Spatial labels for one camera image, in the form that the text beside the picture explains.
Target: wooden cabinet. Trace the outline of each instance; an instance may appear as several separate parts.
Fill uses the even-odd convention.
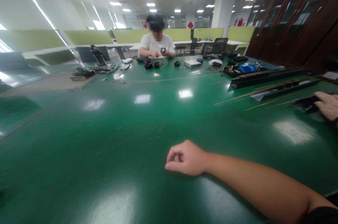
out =
[[[266,6],[265,1],[258,0],[258,9],[251,11],[249,20],[256,28],[247,55],[274,64],[301,66],[337,19],[337,2],[270,0]],[[328,9],[332,10],[329,18],[323,14]],[[306,45],[307,40],[311,40],[311,45]]]

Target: forearm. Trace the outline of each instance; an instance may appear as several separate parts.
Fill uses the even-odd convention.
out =
[[[335,207],[305,185],[260,164],[207,154],[206,172],[224,181],[276,223],[299,223],[316,207]]]

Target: fist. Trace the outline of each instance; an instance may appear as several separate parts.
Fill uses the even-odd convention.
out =
[[[200,175],[206,170],[208,153],[189,140],[173,146],[167,156],[165,168],[186,175]]]

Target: glossy table surface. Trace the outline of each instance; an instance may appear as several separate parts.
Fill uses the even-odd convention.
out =
[[[235,90],[212,85],[228,76],[206,72],[132,62],[117,82],[125,84],[111,85],[118,71],[54,99],[29,99],[42,111],[0,143],[0,223],[265,221],[217,179],[164,169],[170,147],[185,139],[273,167],[322,195],[338,191],[335,129],[290,105],[245,112],[260,104],[250,97],[213,105],[273,82]],[[282,101],[336,89],[321,82]],[[25,116],[24,100],[0,101]]]

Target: person's right arm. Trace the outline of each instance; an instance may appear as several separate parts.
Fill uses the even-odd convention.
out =
[[[165,168],[187,175],[210,173],[275,223],[300,223],[318,207],[336,208],[315,191],[277,170],[207,153],[189,140],[170,149]]]
[[[149,51],[147,48],[145,47],[140,47],[140,54],[142,57],[150,57],[150,56],[154,56],[156,58],[158,58],[160,56],[160,54],[157,51]]]

